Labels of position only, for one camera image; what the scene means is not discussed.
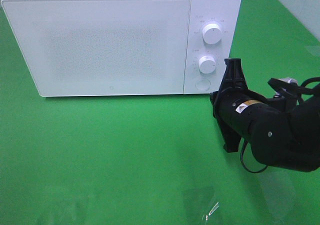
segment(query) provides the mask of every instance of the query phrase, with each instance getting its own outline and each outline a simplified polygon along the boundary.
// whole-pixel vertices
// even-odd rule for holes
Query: green backdrop
[[[230,57],[250,89],[319,76],[319,42],[277,0],[242,0]],[[260,168],[249,150],[248,166]],[[43,98],[0,10],[0,224],[319,224],[320,170],[246,172],[209,95]]]

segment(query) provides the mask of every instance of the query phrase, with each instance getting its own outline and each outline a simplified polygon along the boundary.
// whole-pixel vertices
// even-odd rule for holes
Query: green table
[[[0,10],[0,224],[319,224],[320,170],[246,172],[209,95],[43,98]],[[319,42],[277,0],[242,0],[249,88],[319,76]],[[254,163],[249,151],[246,162]]]

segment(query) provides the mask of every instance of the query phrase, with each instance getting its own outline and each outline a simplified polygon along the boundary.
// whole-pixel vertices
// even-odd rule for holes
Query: microwave door
[[[183,93],[190,0],[3,6],[41,96]]]

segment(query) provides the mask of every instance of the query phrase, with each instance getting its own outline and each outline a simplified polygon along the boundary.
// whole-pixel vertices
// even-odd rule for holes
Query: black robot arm
[[[250,143],[255,159],[267,166],[305,172],[320,167],[320,84],[305,88],[320,78],[301,86],[272,78],[269,84],[278,95],[265,98],[248,89],[239,58],[225,63],[219,91],[210,95],[224,149],[237,152],[244,138],[241,158]],[[302,94],[313,96],[303,102]]]

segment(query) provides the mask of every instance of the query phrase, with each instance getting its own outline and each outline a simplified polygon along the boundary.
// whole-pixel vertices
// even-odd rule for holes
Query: white microwave
[[[43,97],[219,89],[241,0],[2,0]]]

